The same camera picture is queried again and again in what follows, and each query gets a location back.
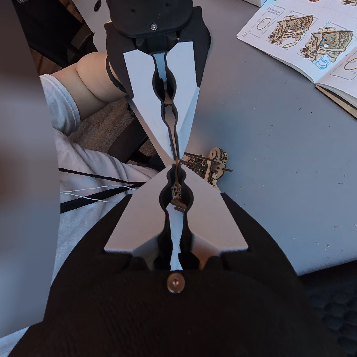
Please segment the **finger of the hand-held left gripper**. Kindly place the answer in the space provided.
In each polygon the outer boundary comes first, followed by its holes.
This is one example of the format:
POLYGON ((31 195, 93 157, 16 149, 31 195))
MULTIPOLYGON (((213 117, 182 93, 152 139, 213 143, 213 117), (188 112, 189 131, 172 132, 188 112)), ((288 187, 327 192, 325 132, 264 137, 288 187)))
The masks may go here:
POLYGON ((168 52, 166 66, 175 81, 172 106, 176 118, 176 149, 181 159, 189 141, 200 90, 196 82, 193 42, 178 42, 168 52))
POLYGON ((170 165, 176 158, 175 139, 170 139, 171 130, 166 125, 163 102, 154 91, 154 58, 139 50, 124 54, 127 72, 133 91, 132 104, 144 130, 162 161, 170 165))

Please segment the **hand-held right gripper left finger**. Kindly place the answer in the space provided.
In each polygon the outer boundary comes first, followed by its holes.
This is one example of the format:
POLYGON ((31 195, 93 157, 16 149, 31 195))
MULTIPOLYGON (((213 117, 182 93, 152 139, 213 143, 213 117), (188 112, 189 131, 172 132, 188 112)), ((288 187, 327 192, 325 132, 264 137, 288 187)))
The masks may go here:
POLYGON ((171 167, 166 167, 133 193, 105 245, 106 252, 141 256, 149 269, 154 269, 154 260, 158 256, 157 238, 165 224, 159 194, 168 183, 167 172, 171 167))

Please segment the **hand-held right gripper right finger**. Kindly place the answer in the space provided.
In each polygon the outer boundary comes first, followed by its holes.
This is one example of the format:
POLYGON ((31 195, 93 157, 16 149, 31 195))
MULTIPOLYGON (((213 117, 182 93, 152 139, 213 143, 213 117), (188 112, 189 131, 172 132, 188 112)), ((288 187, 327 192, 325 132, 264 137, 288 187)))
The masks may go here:
POLYGON ((182 268, 203 269, 212 256, 246 251, 248 244, 219 190, 185 165, 178 178, 186 205, 178 255, 182 268))

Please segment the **wooden mechanical model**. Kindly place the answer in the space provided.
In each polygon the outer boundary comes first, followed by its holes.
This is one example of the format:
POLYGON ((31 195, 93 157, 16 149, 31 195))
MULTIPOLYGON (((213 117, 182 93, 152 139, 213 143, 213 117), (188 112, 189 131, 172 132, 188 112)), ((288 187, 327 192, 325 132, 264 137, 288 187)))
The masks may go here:
MULTIPOLYGON (((214 147, 211 149, 207 157, 185 152, 180 163, 182 165, 186 165, 191 171, 220 191, 217 181, 224 175, 225 172, 232 172, 232 170, 226 168, 228 159, 229 156, 227 152, 219 147, 214 147)), ((181 184, 178 181, 176 169, 173 170, 172 177, 172 200, 170 203, 173 205, 175 211, 184 213, 187 205, 181 198, 181 184)))

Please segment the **person's left forearm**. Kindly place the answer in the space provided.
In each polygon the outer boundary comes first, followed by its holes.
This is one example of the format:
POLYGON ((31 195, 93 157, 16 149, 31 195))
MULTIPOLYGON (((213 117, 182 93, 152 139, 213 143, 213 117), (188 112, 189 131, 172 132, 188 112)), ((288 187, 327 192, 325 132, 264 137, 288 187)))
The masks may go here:
POLYGON ((106 60, 106 53, 93 52, 84 56, 75 65, 77 74, 84 85, 82 94, 78 99, 74 99, 82 121, 103 109, 108 103, 126 96, 110 80, 106 60))

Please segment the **grey desk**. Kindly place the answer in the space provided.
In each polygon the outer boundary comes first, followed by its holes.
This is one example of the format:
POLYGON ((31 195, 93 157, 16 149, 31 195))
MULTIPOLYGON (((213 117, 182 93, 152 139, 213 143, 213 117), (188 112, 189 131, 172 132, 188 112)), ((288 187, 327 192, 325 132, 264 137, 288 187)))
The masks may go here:
POLYGON ((237 39, 257 7, 193 1, 211 48, 187 151, 229 155, 219 188, 297 274, 356 260, 356 120, 304 76, 237 39))

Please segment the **white thread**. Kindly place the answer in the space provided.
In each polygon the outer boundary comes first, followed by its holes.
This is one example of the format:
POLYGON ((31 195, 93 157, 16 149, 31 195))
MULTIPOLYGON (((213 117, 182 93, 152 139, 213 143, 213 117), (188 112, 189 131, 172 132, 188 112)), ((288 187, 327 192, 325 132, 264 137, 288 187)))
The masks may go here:
POLYGON ((133 193, 138 190, 139 187, 138 185, 106 185, 92 189, 62 191, 60 194, 73 196, 76 199, 83 199, 85 201, 107 202, 111 197, 117 194, 133 193))

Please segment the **grey fabric chair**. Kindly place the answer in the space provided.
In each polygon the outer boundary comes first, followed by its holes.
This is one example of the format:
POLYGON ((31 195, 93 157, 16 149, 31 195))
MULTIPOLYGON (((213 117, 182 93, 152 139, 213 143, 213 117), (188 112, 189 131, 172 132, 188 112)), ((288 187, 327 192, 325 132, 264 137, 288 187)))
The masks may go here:
POLYGON ((82 121, 69 138, 85 149, 107 153, 122 163, 147 166, 156 154, 139 120, 128 110, 126 99, 109 103, 82 121))

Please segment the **dark furniture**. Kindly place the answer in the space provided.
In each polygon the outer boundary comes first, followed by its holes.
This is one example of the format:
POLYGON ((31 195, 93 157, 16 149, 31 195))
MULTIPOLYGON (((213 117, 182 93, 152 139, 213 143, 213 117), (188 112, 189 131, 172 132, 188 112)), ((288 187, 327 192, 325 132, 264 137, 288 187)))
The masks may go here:
POLYGON ((57 0, 12 1, 29 47, 62 68, 97 52, 94 33, 57 0))

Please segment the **illustrated instruction booklet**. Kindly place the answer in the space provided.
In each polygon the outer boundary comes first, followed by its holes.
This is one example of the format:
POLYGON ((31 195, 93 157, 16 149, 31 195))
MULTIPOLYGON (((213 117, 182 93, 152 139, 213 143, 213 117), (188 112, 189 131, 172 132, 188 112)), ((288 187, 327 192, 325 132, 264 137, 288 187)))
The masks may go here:
POLYGON ((356 107, 356 1, 266 1, 237 38, 356 107))

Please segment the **dark patterned floor mat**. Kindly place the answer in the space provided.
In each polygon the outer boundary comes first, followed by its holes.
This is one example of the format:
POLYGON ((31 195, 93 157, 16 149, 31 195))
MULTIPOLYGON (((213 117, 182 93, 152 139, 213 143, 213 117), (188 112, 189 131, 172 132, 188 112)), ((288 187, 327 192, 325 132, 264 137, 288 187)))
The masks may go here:
POLYGON ((308 299, 348 356, 357 356, 357 261, 300 276, 308 299))

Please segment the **thin wooden parts sheet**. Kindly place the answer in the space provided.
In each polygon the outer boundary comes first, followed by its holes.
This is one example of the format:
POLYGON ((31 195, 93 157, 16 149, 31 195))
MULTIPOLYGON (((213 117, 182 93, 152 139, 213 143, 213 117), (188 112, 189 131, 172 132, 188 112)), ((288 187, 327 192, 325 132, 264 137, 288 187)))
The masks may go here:
POLYGON ((345 96, 340 96, 329 89, 323 88, 321 86, 316 85, 316 89, 318 89, 321 93, 331 99, 334 103, 336 103, 339 107, 348 112, 352 117, 357 119, 357 107, 353 104, 350 99, 346 100, 345 96))

